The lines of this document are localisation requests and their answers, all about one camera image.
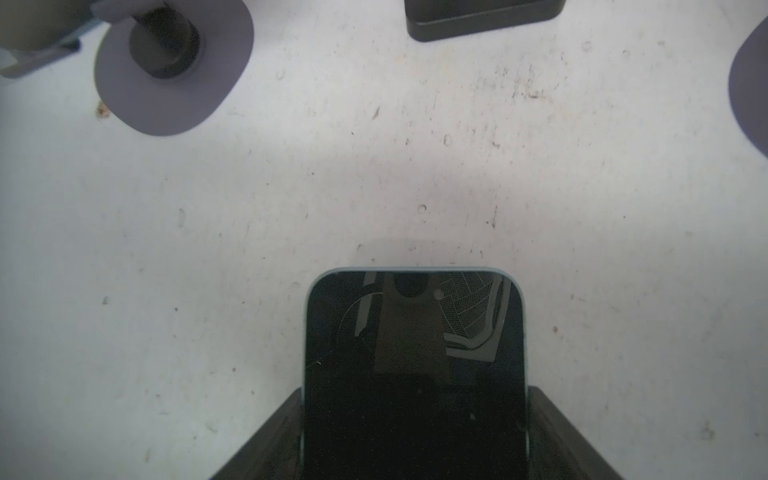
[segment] black phone stand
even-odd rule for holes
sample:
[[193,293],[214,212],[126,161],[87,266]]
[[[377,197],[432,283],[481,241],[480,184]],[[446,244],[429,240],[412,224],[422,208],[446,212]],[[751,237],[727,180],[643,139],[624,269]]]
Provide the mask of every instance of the black phone stand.
[[440,40],[542,22],[560,14],[565,0],[405,0],[408,33]]

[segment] smartphone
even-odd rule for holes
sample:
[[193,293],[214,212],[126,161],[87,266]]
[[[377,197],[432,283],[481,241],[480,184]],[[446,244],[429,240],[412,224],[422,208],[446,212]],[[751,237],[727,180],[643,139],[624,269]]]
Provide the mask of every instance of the smartphone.
[[498,270],[334,270],[306,311],[304,478],[527,478],[524,315]]

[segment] dirty white table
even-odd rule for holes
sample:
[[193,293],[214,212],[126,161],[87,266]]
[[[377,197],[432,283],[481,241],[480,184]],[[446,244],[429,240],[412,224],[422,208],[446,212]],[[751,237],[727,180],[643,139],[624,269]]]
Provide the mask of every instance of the dirty white table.
[[450,263],[516,279],[530,383],[626,478],[765,475],[768,159],[727,97],[763,0],[431,44],[397,1],[249,7],[176,137],[95,117],[103,27],[0,89],[1,477],[205,478],[300,386],[316,277]]

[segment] dust speck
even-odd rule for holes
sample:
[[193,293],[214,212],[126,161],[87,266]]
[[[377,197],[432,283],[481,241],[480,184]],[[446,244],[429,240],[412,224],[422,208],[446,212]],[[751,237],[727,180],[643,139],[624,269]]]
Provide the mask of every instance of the dust speck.
[[107,105],[104,104],[104,101],[99,100],[96,105],[96,118],[104,120],[105,118],[109,118],[110,115],[112,115],[112,112],[107,108]]
[[699,438],[705,442],[712,442],[715,438],[715,431],[710,427],[710,423],[707,420],[704,422],[704,426],[699,431]]

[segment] phone screen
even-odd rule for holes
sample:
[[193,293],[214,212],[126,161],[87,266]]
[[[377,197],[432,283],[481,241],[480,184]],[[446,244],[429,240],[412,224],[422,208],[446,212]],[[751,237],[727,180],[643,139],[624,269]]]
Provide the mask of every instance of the phone screen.
[[524,343],[498,271],[326,274],[307,307],[304,478],[527,478]]

